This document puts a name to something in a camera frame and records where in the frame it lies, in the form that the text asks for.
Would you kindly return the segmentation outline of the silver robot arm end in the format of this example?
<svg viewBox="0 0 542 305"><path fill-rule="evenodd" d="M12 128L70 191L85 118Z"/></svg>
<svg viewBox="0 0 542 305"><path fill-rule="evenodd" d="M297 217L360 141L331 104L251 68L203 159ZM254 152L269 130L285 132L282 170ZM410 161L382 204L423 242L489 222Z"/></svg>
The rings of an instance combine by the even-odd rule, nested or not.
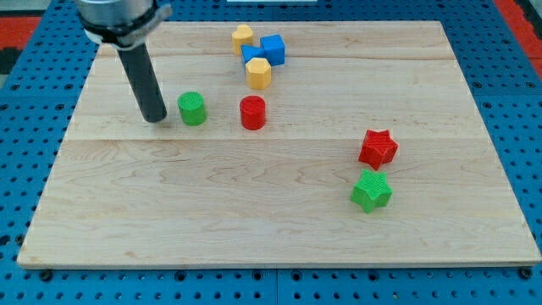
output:
<svg viewBox="0 0 542 305"><path fill-rule="evenodd" d="M169 3L155 0L74 0L78 17L88 38L128 51L144 44L172 13Z"/></svg>

